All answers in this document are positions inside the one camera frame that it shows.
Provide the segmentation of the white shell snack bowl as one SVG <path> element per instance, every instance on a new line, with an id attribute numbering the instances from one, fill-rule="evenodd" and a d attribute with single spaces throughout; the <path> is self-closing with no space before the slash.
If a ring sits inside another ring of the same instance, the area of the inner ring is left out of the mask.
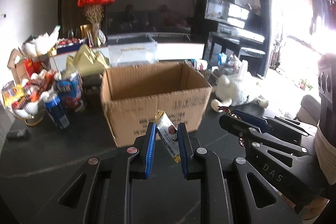
<path id="1" fill-rule="evenodd" d="M 39 74 L 33 73 L 30 79 L 23 79 L 20 84 L 7 83 L 1 89 L 5 108 L 27 126 L 39 124 L 46 112 L 45 102 L 55 92 L 55 74 L 53 69 L 43 69 Z"/>

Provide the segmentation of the open cardboard box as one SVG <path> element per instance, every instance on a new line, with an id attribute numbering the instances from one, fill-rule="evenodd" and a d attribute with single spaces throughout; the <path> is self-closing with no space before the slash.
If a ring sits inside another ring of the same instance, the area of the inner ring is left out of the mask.
<path id="1" fill-rule="evenodd" d="M 133 144 L 163 110 L 174 125 L 195 132 L 201 125 L 212 87 L 186 63 L 155 63 L 106 69 L 101 105 L 117 147 Z"/>

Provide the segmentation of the clear plastic storage box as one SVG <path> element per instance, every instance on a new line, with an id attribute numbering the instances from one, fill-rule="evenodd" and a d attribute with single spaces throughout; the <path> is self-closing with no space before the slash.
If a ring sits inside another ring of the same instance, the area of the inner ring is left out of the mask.
<path id="1" fill-rule="evenodd" d="M 108 45 L 109 65 L 123 67 L 157 63 L 157 46 L 157 41 L 149 34 L 119 36 Z"/>

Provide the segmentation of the dark red candy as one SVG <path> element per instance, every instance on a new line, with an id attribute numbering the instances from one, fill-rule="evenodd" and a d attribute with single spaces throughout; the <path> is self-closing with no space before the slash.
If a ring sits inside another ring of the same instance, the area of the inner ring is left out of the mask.
<path id="1" fill-rule="evenodd" d="M 230 116 L 232 116 L 232 117 L 234 117 L 234 118 L 236 118 L 236 119 L 238 119 L 238 120 L 241 120 L 241 118 L 240 118 L 238 115 L 234 114 L 234 113 L 233 113 L 228 107 L 226 107 L 226 106 L 218 106 L 218 107 L 217 107 L 217 111 L 218 111 L 219 113 L 225 112 L 226 114 L 228 114 L 228 115 L 230 115 Z M 242 133 L 239 134 L 239 144 L 240 144 L 242 147 L 244 147 L 244 145 L 245 145 L 245 141 L 244 141 L 244 139 L 243 139 L 243 134 L 242 134 Z"/>

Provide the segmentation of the black upright piano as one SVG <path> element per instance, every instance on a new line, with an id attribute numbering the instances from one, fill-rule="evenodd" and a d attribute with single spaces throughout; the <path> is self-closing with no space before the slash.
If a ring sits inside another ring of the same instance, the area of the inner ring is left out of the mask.
<path id="1" fill-rule="evenodd" d="M 226 0 L 205 0 L 201 8 L 201 24 L 207 35 L 203 57 L 211 64 L 215 63 L 218 53 L 238 57 L 241 47 L 265 52 L 261 16 L 239 5 Z M 248 68 L 248 71 L 257 75 L 260 69 L 255 71 Z"/>

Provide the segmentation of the blue soda can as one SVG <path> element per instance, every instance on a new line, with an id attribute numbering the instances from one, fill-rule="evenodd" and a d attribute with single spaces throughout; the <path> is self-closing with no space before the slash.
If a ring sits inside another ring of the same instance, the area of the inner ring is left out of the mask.
<path id="1" fill-rule="evenodd" d="M 45 100 L 45 108 L 56 126 L 65 129 L 70 125 L 66 108 L 63 106 L 62 100 L 57 93 L 51 94 Z"/>

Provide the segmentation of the black television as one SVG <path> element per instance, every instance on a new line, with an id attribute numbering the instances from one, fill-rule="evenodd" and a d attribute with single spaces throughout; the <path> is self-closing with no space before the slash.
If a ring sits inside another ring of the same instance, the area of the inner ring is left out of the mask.
<path id="1" fill-rule="evenodd" d="M 190 34 L 196 0 L 114 0 L 105 7 L 106 35 L 143 32 Z"/>

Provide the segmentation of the small cardboard box red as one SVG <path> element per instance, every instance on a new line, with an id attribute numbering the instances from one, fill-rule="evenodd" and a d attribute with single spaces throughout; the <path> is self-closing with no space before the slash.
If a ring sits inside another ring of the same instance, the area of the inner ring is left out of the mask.
<path id="1" fill-rule="evenodd" d="M 39 74 L 42 69 L 48 71 L 51 65 L 48 54 L 28 59 L 17 49 L 13 49 L 10 53 L 7 67 L 11 70 L 14 82 L 20 84 L 23 79 L 30 79 L 33 73 Z"/>

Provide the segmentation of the piano bench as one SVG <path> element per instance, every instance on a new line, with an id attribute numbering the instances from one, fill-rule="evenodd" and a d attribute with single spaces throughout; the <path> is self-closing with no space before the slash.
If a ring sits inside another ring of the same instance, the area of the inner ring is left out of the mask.
<path id="1" fill-rule="evenodd" d="M 249 47 L 241 47 L 238 58 L 240 61 L 248 61 L 249 70 L 259 70 L 265 56 L 265 52 Z"/>

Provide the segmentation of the black remote control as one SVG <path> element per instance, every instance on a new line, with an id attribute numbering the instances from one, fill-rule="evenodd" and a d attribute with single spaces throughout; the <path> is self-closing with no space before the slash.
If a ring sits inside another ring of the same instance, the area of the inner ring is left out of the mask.
<path id="1" fill-rule="evenodd" d="M 20 130 L 11 130 L 7 133 L 6 139 L 14 140 L 14 139 L 22 139 L 26 138 L 29 135 L 28 129 L 20 129 Z"/>

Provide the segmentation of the white plush sheep toy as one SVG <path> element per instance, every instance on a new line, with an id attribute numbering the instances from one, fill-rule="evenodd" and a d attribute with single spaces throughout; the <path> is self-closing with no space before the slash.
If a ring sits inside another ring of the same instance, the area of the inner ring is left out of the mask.
<path id="1" fill-rule="evenodd" d="M 249 72 L 221 75 L 217 79 L 216 99 L 211 101 L 211 107 L 215 112 L 220 113 L 224 111 L 224 107 L 241 106 L 253 102 L 265 109 L 269 101 L 261 94 L 261 82 L 252 77 Z"/>

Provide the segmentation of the dried flower vase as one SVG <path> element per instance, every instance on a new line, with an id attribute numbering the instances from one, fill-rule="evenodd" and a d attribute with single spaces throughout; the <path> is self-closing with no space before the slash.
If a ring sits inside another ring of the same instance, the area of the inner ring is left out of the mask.
<path id="1" fill-rule="evenodd" d="M 92 37 L 95 47 L 104 44 L 105 39 L 101 39 L 100 25 L 104 17 L 104 9 L 102 5 L 87 5 L 84 7 L 84 16 L 92 25 Z"/>

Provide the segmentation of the yellow mountain ornament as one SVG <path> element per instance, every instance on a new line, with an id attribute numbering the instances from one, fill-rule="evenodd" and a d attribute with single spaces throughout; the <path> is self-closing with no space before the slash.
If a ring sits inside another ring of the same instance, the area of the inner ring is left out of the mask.
<path id="1" fill-rule="evenodd" d="M 74 56 L 67 56 L 66 76 L 78 72 L 81 77 L 104 73 L 109 68 L 109 59 L 101 51 L 95 52 L 86 44 L 82 45 Z"/>

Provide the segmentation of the upper white shell bowl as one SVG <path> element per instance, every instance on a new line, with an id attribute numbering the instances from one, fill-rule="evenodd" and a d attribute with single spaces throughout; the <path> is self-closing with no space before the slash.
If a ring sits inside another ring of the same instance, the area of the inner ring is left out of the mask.
<path id="1" fill-rule="evenodd" d="M 46 32 L 39 36 L 30 36 L 19 47 L 20 53 L 28 59 L 47 54 L 57 43 L 60 28 L 59 25 L 55 26 L 50 35 Z"/>

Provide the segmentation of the white gold snack bar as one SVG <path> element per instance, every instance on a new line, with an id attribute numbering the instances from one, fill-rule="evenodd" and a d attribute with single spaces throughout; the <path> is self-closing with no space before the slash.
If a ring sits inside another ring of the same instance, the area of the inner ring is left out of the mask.
<path id="1" fill-rule="evenodd" d="M 167 151 L 176 163 L 181 158 L 179 154 L 177 128 L 163 110 L 158 110 L 154 117 L 156 131 L 161 141 L 163 141 Z"/>

